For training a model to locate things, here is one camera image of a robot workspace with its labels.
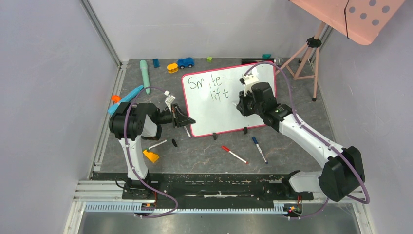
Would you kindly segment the pink framed whiteboard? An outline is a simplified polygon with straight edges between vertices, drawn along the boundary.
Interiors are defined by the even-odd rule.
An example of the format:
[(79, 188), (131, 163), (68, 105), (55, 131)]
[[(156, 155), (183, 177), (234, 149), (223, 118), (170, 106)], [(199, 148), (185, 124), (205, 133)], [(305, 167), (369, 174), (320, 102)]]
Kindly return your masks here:
[(188, 116), (196, 120), (190, 132), (194, 137), (212, 135), (214, 132), (231, 131), (243, 127), (264, 126), (258, 115), (244, 117), (233, 105), (239, 102), (239, 92), (244, 90), (240, 79), (245, 72), (275, 85), (275, 68), (268, 64), (252, 64), (202, 71), (182, 77)]

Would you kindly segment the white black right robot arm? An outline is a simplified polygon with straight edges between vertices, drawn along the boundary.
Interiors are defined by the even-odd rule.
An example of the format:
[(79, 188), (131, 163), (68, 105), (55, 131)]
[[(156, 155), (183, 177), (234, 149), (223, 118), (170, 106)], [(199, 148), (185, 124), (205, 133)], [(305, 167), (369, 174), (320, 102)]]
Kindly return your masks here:
[(290, 106), (277, 102), (269, 83), (257, 82), (240, 91), (236, 108), (245, 117), (258, 115), (265, 125), (293, 140), (321, 166), (318, 172), (290, 173), (281, 186), (284, 197), (294, 199), (302, 192), (322, 192), (338, 202), (361, 187), (365, 198), (357, 201), (370, 202), (360, 151), (354, 146), (342, 147), (320, 135)]

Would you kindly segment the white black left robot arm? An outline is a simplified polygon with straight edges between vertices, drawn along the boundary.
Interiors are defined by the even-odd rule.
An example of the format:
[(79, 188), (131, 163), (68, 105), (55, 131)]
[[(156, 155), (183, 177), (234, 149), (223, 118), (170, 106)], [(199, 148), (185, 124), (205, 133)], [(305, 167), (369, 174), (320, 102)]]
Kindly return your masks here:
[(196, 123), (196, 120), (184, 113), (178, 104), (172, 104), (164, 110), (153, 103), (122, 102), (112, 113), (109, 121), (110, 132), (122, 146), (128, 167), (125, 187), (134, 190), (140, 198), (152, 195), (153, 185), (145, 180), (149, 173), (144, 160), (141, 140), (159, 140), (163, 124), (172, 124), (174, 128)]

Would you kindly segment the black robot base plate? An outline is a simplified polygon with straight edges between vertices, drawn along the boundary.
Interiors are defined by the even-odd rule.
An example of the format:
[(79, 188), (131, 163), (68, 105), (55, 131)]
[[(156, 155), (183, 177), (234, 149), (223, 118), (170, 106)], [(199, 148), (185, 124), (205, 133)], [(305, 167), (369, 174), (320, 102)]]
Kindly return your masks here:
[(124, 181), (122, 199), (154, 200), (154, 207), (179, 209), (271, 208), (273, 201), (297, 204), (313, 200), (312, 192), (295, 192), (282, 174), (150, 173), (145, 187), (138, 179)]

